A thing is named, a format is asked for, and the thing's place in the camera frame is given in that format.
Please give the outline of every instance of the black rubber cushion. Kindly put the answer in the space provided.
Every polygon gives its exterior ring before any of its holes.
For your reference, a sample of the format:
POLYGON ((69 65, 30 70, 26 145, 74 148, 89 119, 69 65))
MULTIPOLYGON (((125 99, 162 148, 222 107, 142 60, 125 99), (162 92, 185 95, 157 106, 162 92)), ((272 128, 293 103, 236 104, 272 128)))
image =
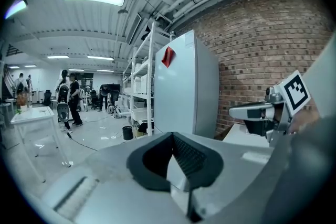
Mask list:
POLYGON ((189 191, 210 186, 224 166, 216 151, 179 133, 166 133, 133 151, 127 167, 142 187, 170 192, 166 177, 172 155, 189 181, 189 191))

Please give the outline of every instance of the black trash can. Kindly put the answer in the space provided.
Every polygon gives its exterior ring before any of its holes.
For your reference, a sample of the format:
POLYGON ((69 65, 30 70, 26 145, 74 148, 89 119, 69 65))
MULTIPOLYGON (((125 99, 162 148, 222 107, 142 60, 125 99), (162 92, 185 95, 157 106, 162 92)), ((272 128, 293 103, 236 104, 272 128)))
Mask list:
POLYGON ((133 139, 133 132, 131 126, 125 126, 122 128, 122 135, 124 136, 124 140, 133 139))

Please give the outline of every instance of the brick wall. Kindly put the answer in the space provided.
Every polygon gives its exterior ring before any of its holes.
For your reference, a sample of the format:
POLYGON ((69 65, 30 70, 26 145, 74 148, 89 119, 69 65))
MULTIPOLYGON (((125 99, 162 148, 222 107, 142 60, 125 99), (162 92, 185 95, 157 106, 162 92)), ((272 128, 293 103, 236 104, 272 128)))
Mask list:
POLYGON ((219 58, 216 132, 241 122, 228 115, 230 106, 263 100, 267 87, 296 69, 305 73, 333 25, 321 0, 227 0, 176 29, 195 30, 219 58))

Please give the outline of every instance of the man in black shirt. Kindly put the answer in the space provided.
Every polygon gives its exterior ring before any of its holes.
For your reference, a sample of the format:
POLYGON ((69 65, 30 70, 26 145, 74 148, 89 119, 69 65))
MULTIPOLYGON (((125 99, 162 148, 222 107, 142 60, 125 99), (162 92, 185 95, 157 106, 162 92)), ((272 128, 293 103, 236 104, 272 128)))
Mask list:
POLYGON ((71 81, 70 85, 70 99, 69 99, 69 107, 71 111, 72 118, 74 120, 73 125, 81 126, 83 125, 82 120, 80 119, 79 113, 77 111, 78 101, 79 101, 79 83, 76 79, 76 74, 71 73, 69 76, 71 81))
POLYGON ((107 87, 107 85, 100 86, 99 89, 99 109, 98 112, 101 112, 103 108, 103 98, 105 99, 105 110, 107 109, 107 95, 110 92, 110 89, 107 87))

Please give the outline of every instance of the white box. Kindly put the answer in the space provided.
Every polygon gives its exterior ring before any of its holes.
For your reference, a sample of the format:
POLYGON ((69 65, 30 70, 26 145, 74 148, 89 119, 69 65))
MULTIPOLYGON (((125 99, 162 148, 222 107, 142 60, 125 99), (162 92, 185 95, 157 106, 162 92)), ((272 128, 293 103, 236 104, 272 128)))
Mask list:
POLYGON ((133 104, 137 109, 139 108, 144 108, 145 107, 145 102, 134 102, 133 104))
POLYGON ((130 109, 131 116, 135 121, 147 119, 147 108, 140 109, 130 109))
POLYGON ((147 75, 141 77, 141 93, 147 94, 147 75))
POLYGON ((141 78, 135 77, 133 83, 133 92, 134 93, 141 93, 141 78))

